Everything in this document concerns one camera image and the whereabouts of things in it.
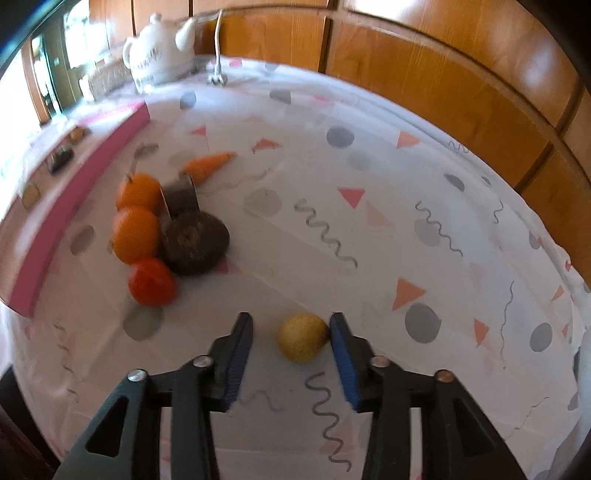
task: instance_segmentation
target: wooden wall panel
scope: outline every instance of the wooden wall panel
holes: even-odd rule
[[[437,125],[512,186],[547,143],[531,120],[491,85],[445,55],[404,38],[335,25],[326,73]]]
[[[193,0],[193,12],[208,12],[220,8],[243,7],[319,7],[326,8],[330,0]]]
[[[591,187],[587,178],[555,151],[522,195],[591,283]]]
[[[222,54],[318,71],[329,22],[325,17],[297,13],[231,15],[222,21]]]
[[[90,23],[103,26],[106,48],[121,46],[127,37],[134,36],[131,2],[132,0],[90,0]]]
[[[591,95],[586,90],[564,141],[591,179]]]
[[[189,16],[191,0],[133,0],[135,31],[139,34],[150,23],[150,15],[159,12],[164,20],[178,20]]]
[[[464,52],[516,88],[554,126],[577,81],[556,40],[517,0],[346,0],[346,5]]]

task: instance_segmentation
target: window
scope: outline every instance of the window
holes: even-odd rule
[[[89,0],[82,0],[64,15],[66,51],[71,69],[93,60]]]

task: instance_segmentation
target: pink board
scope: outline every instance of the pink board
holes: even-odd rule
[[[53,252],[77,206],[85,200],[97,179],[113,162],[117,153],[149,121],[148,106],[145,103],[138,105],[137,110],[116,127],[90,154],[54,202],[39,227],[14,282],[8,306],[15,312],[25,317],[33,315]]]

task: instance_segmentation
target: power cord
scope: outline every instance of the power cord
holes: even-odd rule
[[[217,15],[216,31],[215,31],[215,47],[216,47],[216,65],[213,69],[213,74],[207,78],[207,82],[216,86],[224,86],[228,82],[228,76],[222,73],[222,56],[220,53],[220,28],[222,26],[223,9]]]

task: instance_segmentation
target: brown pastry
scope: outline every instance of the brown pastry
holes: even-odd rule
[[[218,264],[229,244],[230,233],[218,218],[187,212],[164,232],[163,260],[178,275],[205,273]]]

